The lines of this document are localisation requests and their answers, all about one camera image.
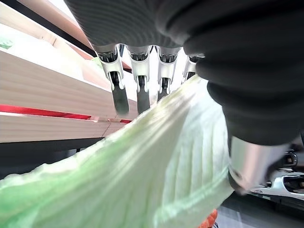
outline ribbed rubber surface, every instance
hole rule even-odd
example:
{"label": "ribbed rubber surface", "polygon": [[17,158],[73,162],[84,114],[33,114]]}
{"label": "ribbed rubber surface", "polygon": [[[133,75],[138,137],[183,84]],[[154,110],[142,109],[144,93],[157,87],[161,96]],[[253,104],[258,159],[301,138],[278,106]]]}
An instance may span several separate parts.
{"label": "ribbed rubber surface", "polygon": [[153,4],[145,0],[65,0],[94,45],[179,47],[155,28]]}

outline metal bracket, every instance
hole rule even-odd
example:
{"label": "metal bracket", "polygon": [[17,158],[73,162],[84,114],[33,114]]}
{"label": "metal bracket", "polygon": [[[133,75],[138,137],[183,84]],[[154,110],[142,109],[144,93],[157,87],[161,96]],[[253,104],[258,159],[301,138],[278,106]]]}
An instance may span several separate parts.
{"label": "metal bracket", "polygon": [[190,60],[190,57],[188,56],[187,57],[186,66],[185,66],[185,69],[184,69],[184,73],[183,73],[183,78],[181,80],[181,83],[184,83],[187,80],[188,72],[194,72],[194,73],[196,73],[195,66],[196,66],[196,63],[192,62]]}
{"label": "metal bracket", "polygon": [[115,47],[115,48],[116,48],[116,51],[117,51],[117,59],[115,61],[107,63],[107,62],[102,61],[99,58],[99,60],[101,62],[101,65],[103,66],[105,76],[111,82],[111,89],[112,90],[114,90],[114,84],[113,84],[113,81],[111,79],[111,75],[110,75],[111,72],[117,72],[118,73],[119,88],[120,89],[125,88],[125,84],[124,84],[124,80],[123,80],[124,79],[123,64],[122,64],[122,61],[121,61],[121,57],[119,55],[119,50],[118,50],[117,47]]}
{"label": "metal bracket", "polygon": [[140,91],[140,86],[139,86],[139,82],[138,82],[138,76],[145,76],[144,80],[145,80],[145,85],[144,85],[144,90],[145,92],[149,91],[147,82],[150,80],[150,62],[149,62],[149,53],[148,56],[145,60],[142,61],[137,61],[134,60],[132,58],[131,59],[131,65],[132,65],[132,72],[134,75],[134,81],[137,84],[137,92]]}

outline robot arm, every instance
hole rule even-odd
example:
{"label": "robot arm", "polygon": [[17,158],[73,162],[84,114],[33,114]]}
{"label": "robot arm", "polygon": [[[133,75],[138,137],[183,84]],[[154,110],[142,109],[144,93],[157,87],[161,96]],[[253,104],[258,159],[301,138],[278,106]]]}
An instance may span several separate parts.
{"label": "robot arm", "polygon": [[159,98],[170,92],[176,56],[190,56],[222,105],[229,134],[230,183],[240,193],[260,184],[304,126],[304,1],[65,0],[112,84],[119,114],[128,112],[115,47],[132,58],[139,112],[149,108],[148,46],[158,46]]}
{"label": "robot arm", "polygon": [[239,193],[263,182],[304,125],[303,8],[300,0],[158,5],[157,28],[186,54],[205,56],[196,72],[223,106]]}

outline black plastic part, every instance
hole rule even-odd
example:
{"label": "black plastic part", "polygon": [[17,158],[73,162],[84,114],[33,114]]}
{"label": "black plastic part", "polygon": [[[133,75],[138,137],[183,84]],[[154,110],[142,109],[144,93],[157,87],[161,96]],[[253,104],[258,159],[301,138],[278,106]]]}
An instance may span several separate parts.
{"label": "black plastic part", "polygon": [[156,29],[151,1],[65,0],[65,3],[94,45],[180,47]]}
{"label": "black plastic part", "polygon": [[137,93],[137,112],[138,114],[141,114],[150,108],[150,97],[149,91],[145,92],[144,90],[144,76],[138,76],[138,80],[140,90],[139,93]]}
{"label": "black plastic part", "polygon": [[120,54],[120,57],[123,57],[123,54],[124,54],[124,45],[123,44],[119,45],[119,54]]}
{"label": "black plastic part", "polygon": [[157,96],[157,101],[160,101],[163,97],[167,96],[167,88],[168,88],[168,84],[170,83],[170,79],[167,78],[167,77],[163,77],[162,78],[162,83],[161,83],[161,86],[162,86],[162,90],[161,90],[161,93],[159,94],[158,93],[158,96]]}
{"label": "black plastic part", "polygon": [[187,74],[187,80],[189,78],[191,78],[192,76],[194,76],[194,75],[195,75],[195,72],[188,72],[188,74]]}

